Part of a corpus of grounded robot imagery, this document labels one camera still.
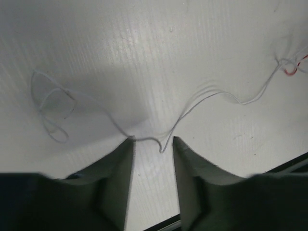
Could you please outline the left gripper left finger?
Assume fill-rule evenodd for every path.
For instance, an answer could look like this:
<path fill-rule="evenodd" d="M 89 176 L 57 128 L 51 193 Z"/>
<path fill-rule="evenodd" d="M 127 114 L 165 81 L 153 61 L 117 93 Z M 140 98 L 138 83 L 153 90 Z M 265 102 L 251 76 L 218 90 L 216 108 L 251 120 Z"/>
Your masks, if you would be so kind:
<path fill-rule="evenodd" d="M 122 231 L 134 162 L 134 141 L 65 179 L 1 173 L 3 231 Z"/>

